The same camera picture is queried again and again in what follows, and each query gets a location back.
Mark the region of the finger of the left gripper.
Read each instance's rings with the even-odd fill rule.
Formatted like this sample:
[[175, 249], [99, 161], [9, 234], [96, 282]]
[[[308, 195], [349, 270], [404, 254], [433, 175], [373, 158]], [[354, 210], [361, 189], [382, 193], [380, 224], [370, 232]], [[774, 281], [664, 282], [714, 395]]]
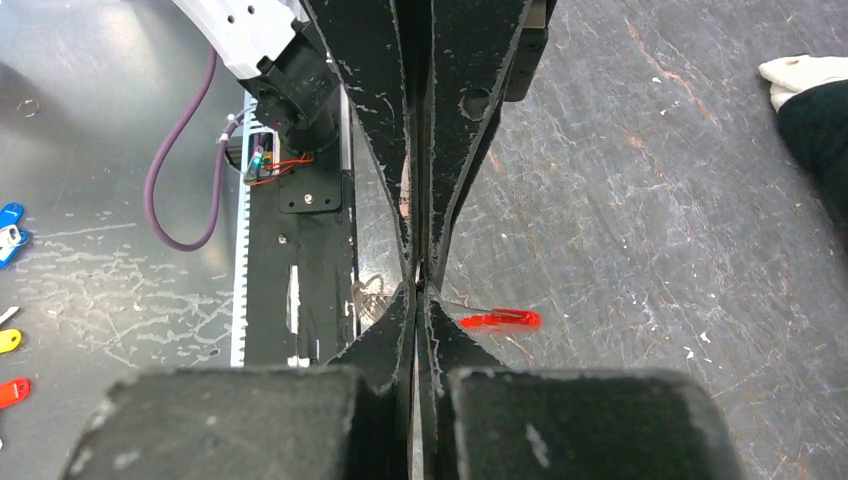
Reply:
[[526, 92], [522, 39], [542, 42], [547, 1], [432, 1], [423, 97], [423, 279], [442, 287], [451, 235], [502, 104]]
[[330, 54], [390, 202], [401, 272], [412, 272], [410, 214], [402, 181], [410, 135], [405, 72], [394, 1], [302, 3]]

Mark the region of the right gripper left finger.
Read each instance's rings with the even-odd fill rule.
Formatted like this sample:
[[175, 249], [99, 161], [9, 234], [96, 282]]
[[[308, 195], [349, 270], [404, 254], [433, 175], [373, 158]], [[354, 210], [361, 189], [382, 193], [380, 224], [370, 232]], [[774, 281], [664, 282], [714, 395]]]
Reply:
[[413, 308], [384, 315], [325, 366], [146, 370], [106, 393], [65, 479], [407, 479]]

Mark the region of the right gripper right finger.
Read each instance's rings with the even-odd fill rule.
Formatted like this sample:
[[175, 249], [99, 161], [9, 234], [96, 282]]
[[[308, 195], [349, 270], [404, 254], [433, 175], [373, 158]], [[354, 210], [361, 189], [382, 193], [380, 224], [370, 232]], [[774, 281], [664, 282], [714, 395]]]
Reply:
[[663, 369], [513, 370], [417, 294], [428, 479], [741, 479], [727, 423]]

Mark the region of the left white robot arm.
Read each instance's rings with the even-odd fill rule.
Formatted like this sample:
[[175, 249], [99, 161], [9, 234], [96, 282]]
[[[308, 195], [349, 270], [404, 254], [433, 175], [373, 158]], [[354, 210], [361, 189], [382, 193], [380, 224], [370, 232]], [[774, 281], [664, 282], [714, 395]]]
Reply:
[[182, 1], [262, 123], [293, 150], [338, 131], [347, 95], [396, 215], [402, 262], [440, 289], [453, 230], [499, 127], [547, 45], [551, 1]]

